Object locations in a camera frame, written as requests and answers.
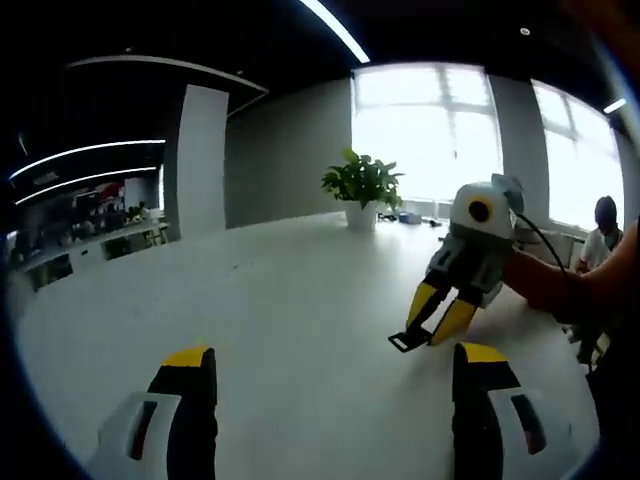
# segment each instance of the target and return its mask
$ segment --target white shirt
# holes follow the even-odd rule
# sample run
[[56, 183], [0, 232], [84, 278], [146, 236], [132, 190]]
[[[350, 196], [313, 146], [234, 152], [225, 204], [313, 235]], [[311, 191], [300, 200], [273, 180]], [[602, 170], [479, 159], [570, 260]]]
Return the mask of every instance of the white shirt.
[[609, 258], [609, 255], [611, 255], [611, 251], [605, 243], [602, 232], [597, 228], [591, 231], [582, 247], [580, 260], [587, 264], [589, 270], [593, 270]]

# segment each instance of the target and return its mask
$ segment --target white tabletop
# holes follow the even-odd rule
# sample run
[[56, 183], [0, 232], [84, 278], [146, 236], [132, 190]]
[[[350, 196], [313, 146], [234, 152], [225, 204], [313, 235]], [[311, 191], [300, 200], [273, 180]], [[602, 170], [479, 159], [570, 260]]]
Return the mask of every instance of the white tabletop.
[[62, 255], [68, 254], [72, 250], [87, 248], [88, 246], [95, 245], [96, 243], [104, 243], [108, 242], [109, 240], [115, 240], [116, 238], [128, 237], [129, 235], [147, 232], [149, 230], [153, 230], [154, 228], [163, 228], [168, 225], [169, 224], [167, 223], [144, 221], [127, 225], [126, 227], [114, 230], [113, 232], [103, 233], [86, 240], [77, 241], [67, 247], [46, 249], [36, 254], [33, 258], [27, 260], [25, 263], [19, 265], [17, 270], [20, 272], [28, 272], [29, 270], [39, 267], [40, 265], [50, 262], [51, 260], [54, 260]]
[[[19, 346], [83, 462], [101, 423], [163, 358], [206, 344], [218, 359], [219, 478], [444, 479], [453, 342], [402, 354], [387, 341], [443, 234], [399, 224], [352, 233], [329, 214], [163, 245], [42, 289]], [[593, 401], [552, 319], [506, 289], [468, 338], [501, 350], [590, 449]]]

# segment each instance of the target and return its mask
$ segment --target dark hair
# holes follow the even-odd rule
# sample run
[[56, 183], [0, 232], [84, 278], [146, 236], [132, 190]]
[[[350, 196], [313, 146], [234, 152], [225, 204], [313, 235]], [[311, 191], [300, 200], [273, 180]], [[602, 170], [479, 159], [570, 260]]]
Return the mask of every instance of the dark hair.
[[618, 223], [618, 209], [616, 202], [610, 196], [602, 197], [596, 203], [595, 211], [598, 227], [613, 227]]

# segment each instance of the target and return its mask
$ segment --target white flower pot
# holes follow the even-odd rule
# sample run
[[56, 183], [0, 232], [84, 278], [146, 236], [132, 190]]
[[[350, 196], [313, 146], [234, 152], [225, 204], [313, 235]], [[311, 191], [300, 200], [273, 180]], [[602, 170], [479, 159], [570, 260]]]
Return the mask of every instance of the white flower pot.
[[376, 202], [362, 208], [360, 202], [344, 202], [347, 228], [356, 232], [373, 232], [376, 228]]

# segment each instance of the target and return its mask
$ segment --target window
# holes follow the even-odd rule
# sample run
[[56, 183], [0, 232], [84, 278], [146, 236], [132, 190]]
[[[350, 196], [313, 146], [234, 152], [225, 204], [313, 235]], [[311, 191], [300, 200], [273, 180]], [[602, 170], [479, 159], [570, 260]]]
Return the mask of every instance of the window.
[[622, 171], [606, 117], [549, 85], [534, 81], [533, 88], [547, 142], [551, 220], [591, 230], [598, 198], [610, 195], [622, 221]]
[[160, 165], [158, 172], [158, 206], [164, 211], [164, 165]]
[[353, 149], [396, 162], [407, 200], [453, 200], [502, 172], [498, 122], [482, 68], [409, 64], [357, 70]]

